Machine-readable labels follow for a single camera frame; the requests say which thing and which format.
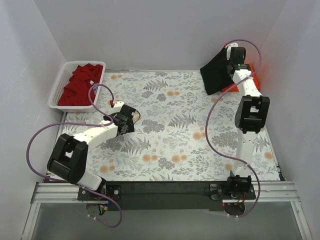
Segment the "black t-shirt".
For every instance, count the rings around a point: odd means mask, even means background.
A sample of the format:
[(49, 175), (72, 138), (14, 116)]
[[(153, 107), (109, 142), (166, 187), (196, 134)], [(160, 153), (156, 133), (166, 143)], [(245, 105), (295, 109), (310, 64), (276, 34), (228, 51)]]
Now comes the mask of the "black t-shirt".
[(234, 82), (227, 72), (227, 50), (223, 47), (220, 52), (200, 69), (205, 91), (208, 95), (221, 92)]

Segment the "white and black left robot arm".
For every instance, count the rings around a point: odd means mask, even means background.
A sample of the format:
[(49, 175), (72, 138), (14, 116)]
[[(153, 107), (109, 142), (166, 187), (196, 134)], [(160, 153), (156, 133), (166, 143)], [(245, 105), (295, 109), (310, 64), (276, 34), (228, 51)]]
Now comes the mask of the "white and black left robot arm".
[(103, 199), (107, 193), (104, 180), (87, 169), (88, 153), (108, 140), (133, 133), (135, 113), (135, 108), (121, 103), (99, 124), (75, 135), (63, 133), (53, 148), (47, 170), (70, 184), (88, 188), (95, 200)]

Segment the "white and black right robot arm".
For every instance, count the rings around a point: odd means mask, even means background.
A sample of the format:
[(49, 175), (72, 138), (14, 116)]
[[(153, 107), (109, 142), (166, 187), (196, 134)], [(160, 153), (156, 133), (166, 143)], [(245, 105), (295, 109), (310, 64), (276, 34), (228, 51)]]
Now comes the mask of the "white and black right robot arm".
[(242, 94), (234, 118), (238, 131), (236, 158), (240, 160), (234, 162), (226, 186), (227, 195), (232, 199), (243, 198), (254, 191), (249, 165), (252, 162), (254, 141), (266, 124), (270, 106), (270, 99), (258, 90), (245, 58), (244, 47), (239, 47), (237, 43), (226, 46), (227, 73)]

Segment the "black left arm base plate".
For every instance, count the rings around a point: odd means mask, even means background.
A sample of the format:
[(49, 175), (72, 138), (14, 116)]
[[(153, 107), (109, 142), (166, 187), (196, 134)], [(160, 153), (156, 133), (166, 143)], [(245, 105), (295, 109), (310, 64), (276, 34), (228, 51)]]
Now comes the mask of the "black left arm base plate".
[[(107, 196), (115, 201), (121, 199), (122, 194), (122, 186), (121, 185), (108, 185), (103, 183), (98, 189), (95, 191), (101, 195)], [(86, 189), (80, 188), (77, 195), (77, 200), (79, 201), (98, 201), (98, 200), (106, 200), (104, 197), (96, 195)]]

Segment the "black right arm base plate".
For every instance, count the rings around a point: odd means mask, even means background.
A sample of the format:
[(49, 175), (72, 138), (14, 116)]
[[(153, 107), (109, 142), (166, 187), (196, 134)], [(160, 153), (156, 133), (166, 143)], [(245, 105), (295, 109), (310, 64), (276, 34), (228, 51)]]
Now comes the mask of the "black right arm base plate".
[(213, 200), (255, 200), (257, 195), (251, 184), (248, 189), (227, 187), (223, 182), (213, 183), (209, 186), (209, 193)]

